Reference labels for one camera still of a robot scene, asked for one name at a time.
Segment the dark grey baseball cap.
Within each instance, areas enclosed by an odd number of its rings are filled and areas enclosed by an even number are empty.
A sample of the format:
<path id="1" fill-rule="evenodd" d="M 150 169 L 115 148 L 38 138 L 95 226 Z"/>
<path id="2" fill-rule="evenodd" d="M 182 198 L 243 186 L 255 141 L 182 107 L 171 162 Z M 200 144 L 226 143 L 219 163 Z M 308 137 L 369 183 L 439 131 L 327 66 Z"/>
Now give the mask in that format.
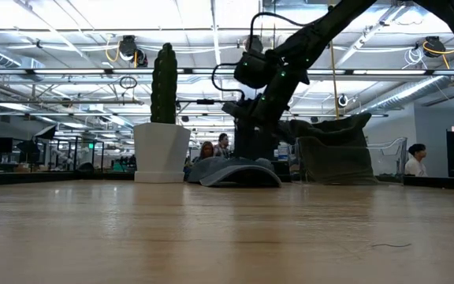
<path id="1" fill-rule="evenodd" d="M 299 138 L 314 137 L 325 146 L 355 148 L 365 148 L 367 146 L 367 142 L 361 129 L 350 128 L 326 132 L 321 129 L 308 128 L 299 130 L 295 136 Z"/>
<path id="2" fill-rule="evenodd" d="M 363 128 L 371 117 L 370 113 L 354 114 L 348 118 L 323 121 L 317 124 L 292 120 L 289 122 L 289 128 L 295 137 L 314 136 L 319 139 L 353 140 L 358 136 L 363 136 Z"/>
<path id="3" fill-rule="evenodd" d="M 296 141 L 300 179 L 322 185 L 374 185 L 370 152 L 366 146 L 326 146 L 315 137 Z"/>

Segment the black metal frame rig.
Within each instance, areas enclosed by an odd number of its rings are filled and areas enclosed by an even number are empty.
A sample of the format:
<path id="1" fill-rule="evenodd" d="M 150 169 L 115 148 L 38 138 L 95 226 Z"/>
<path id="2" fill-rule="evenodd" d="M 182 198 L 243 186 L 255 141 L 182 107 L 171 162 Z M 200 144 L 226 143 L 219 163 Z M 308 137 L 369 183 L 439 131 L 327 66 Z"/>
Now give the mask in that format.
<path id="1" fill-rule="evenodd" d="M 175 103 L 176 121 L 191 132 L 192 140 L 216 140 L 221 133 L 234 134 L 234 121 L 221 110 L 225 101 L 179 99 Z"/>

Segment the long ceiling light strip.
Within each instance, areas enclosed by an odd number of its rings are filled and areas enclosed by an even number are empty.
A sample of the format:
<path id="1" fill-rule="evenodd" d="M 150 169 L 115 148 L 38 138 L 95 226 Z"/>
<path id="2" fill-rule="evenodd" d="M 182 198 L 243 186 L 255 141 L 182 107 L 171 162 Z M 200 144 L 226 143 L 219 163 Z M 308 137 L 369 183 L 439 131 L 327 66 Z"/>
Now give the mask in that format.
<path id="1" fill-rule="evenodd" d="M 140 75 L 153 69 L 0 69 L 0 75 Z M 308 75 L 454 76 L 454 69 L 309 69 Z"/>

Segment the grey blue baseball cap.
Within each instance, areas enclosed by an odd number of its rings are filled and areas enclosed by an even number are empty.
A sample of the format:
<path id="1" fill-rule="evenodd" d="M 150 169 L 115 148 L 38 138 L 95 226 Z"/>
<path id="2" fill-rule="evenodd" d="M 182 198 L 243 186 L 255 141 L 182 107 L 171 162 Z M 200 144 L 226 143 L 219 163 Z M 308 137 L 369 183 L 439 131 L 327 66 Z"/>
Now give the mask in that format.
<path id="1" fill-rule="evenodd" d="M 205 187 L 281 187 L 281 179 L 267 159 L 210 157 L 195 163 L 185 181 Z"/>

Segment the tall green cactus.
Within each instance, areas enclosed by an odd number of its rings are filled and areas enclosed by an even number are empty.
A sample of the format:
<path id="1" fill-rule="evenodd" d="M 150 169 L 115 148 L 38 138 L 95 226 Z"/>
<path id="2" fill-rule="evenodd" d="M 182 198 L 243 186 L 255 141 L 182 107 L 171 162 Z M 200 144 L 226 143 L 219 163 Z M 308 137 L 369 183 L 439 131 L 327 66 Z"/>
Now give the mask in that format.
<path id="1" fill-rule="evenodd" d="M 174 124 L 177 99 L 177 58 L 165 43 L 154 60 L 151 83 L 151 122 Z"/>

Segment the clear plastic bin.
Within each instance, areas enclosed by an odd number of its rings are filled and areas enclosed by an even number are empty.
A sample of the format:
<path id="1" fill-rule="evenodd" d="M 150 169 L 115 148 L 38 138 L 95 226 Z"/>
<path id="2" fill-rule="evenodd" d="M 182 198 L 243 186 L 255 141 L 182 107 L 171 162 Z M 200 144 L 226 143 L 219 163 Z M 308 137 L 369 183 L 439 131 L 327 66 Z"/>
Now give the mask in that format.
<path id="1" fill-rule="evenodd" d="M 397 138 L 392 142 L 369 144 L 374 176 L 378 182 L 387 181 L 402 183 L 404 179 L 404 165 L 407 162 L 407 139 Z M 289 173 L 292 181 L 303 182 L 300 179 L 299 163 L 296 143 L 289 146 L 288 150 Z"/>

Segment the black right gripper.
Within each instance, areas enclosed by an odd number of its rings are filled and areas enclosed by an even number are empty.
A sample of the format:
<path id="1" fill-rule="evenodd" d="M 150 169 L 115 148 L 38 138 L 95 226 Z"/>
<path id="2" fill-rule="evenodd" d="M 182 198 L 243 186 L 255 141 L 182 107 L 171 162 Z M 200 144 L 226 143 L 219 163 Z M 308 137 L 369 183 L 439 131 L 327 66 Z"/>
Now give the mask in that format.
<path id="1" fill-rule="evenodd" d="M 282 114 L 289 110 L 288 103 L 278 100 L 271 102 L 262 94 L 254 99 L 240 99 L 234 103 L 234 117 L 253 125 L 236 125 L 234 155 L 237 158 L 254 158 L 251 145 L 255 133 L 255 157 L 274 159 L 277 139 L 284 142 L 294 142 L 288 121 L 281 122 Z"/>

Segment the person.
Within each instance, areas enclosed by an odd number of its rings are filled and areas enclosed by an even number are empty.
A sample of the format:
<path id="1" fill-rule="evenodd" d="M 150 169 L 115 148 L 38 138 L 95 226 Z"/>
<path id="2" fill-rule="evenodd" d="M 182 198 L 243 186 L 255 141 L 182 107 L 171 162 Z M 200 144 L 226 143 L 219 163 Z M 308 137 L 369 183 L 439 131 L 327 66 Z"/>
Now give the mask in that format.
<path id="1" fill-rule="evenodd" d="M 198 161 L 214 156 L 214 145 L 210 141 L 205 141 L 200 149 Z"/>
<path id="2" fill-rule="evenodd" d="M 409 160 L 405 164 L 404 174 L 415 177 L 426 177 L 426 167 L 422 163 L 426 157 L 426 146 L 424 144 L 413 144 L 409 147 Z"/>
<path id="3" fill-rule="evenodd" d="M 214 155 L 223 158 L 229 157 L 229 138 L 226 133 L 221 133 L 218 143 L 214 146 Z"/>

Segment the black table edge rail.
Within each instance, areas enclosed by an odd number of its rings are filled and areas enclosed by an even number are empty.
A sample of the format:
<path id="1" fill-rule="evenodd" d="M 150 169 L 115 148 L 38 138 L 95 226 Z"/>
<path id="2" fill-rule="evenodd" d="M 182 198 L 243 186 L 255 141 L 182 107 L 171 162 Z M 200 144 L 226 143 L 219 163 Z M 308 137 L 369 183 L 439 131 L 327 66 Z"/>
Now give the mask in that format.
<path id="1" fill-rule="evenodd" d="M 0 185 L 72 181 L 72 180 L 122 180 L 132 181 L 130 173 L 99 173 L 83 174 L 74 171 L 38 172 L 38 173 L 0 173 Z M 454 189 L 454 177 L 405 177 L 403 185 L 439 189 Z"/>

